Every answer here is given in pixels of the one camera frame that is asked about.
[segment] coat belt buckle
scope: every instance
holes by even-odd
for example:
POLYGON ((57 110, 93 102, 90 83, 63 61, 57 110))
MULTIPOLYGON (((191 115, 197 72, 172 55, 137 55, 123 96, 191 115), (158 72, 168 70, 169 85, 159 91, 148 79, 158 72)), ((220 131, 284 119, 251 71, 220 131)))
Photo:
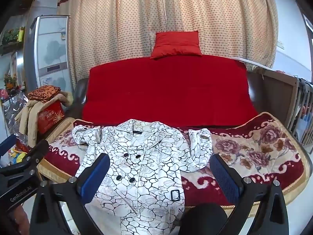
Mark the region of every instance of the coat belt buckle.
POLYGON ((180 192, 179 192, 178 189, 171 191, 171 201, 173 201, 173 202, 178 202, 178 201, 180 201, 180 192), (177 192, 177 193, 178 193, 178 197, 177 197, 176 200, 173 199, 173 192, 177 192))

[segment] wall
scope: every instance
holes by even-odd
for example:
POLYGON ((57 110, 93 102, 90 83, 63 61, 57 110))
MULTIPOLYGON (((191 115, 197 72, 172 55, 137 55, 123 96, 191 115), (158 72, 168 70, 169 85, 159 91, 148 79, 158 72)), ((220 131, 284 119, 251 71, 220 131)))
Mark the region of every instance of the wall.
POLYGON ((278 12, 278 40, 274 70, 282 70, 311 82, 310 43, 302 14, 295 0, 275 0, 278 12))
POLYGON ((29 34, 29 28, 34 19, 41 15, 55 15, 57 13, 58 0, 35 0, 29 12, 26 33, 29 34))

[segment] red blanket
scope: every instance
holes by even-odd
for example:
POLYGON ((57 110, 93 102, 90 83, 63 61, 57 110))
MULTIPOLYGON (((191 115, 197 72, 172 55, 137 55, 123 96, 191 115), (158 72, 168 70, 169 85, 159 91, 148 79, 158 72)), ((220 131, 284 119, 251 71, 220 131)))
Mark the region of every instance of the red blanket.
POLYGON ((256 115, 245 65, 203 55, 136 58, 93 67, 82 119, 102 125, 137 119, 171 127, 232 127, 256 115))

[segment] plastic bag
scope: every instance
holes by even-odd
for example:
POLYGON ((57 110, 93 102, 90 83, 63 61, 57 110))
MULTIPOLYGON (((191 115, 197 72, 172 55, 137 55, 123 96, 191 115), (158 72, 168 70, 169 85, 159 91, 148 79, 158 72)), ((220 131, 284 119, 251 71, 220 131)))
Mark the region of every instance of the plastic bag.
POLYGON ((15 117, 24 108, 27 102, 28 98, 26 95, 22 91, 19 91, 14 97, 4 103, 4 119, 7 124, 8 132, 9 134, 15 134, 16 138, 25 146, 28 145, 27 135, 19 132, 20 123, 19 121, 15 121, 15 117))

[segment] red pillow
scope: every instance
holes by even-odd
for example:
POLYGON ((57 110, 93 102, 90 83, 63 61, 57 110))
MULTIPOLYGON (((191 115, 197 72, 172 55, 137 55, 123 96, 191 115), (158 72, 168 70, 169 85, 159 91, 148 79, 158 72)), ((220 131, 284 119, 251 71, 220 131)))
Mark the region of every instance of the red pillow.
POLYGON ((202 56, 199 47, 199 32, 156 33, 156 43, 150 59, 173 55, 202 56))

